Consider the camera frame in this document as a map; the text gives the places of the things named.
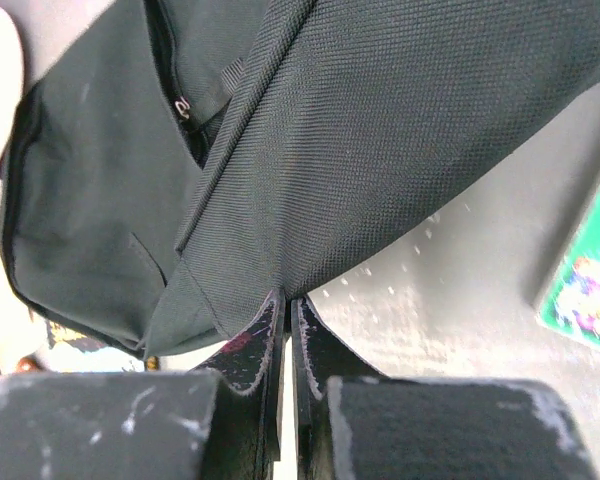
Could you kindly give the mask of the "green puzzle book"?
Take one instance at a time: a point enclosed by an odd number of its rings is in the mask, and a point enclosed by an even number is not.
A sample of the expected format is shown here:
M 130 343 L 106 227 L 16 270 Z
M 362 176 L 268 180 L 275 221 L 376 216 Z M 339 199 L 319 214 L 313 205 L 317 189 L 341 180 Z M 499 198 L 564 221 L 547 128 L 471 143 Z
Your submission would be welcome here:
M 600 351 L 600 173 L 535 309 L 541 326 Z

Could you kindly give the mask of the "black student backpack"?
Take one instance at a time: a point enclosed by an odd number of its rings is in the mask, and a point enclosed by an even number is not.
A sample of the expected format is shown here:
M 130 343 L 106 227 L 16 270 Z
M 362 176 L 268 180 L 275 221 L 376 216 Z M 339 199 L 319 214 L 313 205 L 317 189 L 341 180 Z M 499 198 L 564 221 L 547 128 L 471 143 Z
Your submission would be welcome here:
M 20 103 L 0 253 L 133 356 L 230 338 L 600 81 L 600 1 L 116 1 Z

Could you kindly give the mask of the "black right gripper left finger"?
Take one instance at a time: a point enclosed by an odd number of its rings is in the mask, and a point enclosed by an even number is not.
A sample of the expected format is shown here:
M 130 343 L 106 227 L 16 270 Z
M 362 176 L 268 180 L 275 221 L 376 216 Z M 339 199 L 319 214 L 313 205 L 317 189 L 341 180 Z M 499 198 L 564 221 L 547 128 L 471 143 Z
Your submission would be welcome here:
M 253 320 L 195 368 L 217 381 L 200 479 L 271 479 L 280 459 L 286 300 L 270 292 Z

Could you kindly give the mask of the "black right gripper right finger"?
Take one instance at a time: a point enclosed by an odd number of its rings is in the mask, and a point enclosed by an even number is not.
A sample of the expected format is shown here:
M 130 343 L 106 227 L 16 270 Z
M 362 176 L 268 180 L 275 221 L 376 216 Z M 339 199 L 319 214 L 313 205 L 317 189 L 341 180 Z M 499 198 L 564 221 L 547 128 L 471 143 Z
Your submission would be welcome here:
M 297 477 L 309 479 L 313 453 L 314 411 L 332 376 L 384 376 L 325 325 L 313 302 L 290 302 Z

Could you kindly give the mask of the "Treehouse storey paperback book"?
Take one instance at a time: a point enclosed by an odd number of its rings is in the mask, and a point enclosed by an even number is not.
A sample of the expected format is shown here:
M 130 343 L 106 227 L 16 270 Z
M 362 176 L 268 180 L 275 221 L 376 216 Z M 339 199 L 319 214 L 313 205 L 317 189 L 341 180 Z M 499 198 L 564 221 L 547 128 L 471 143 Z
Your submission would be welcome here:
M 94 338 L 46 321 L 47 347 L 45 366 L 54 371 L 75 372 L 142 372 L 144 363 Z

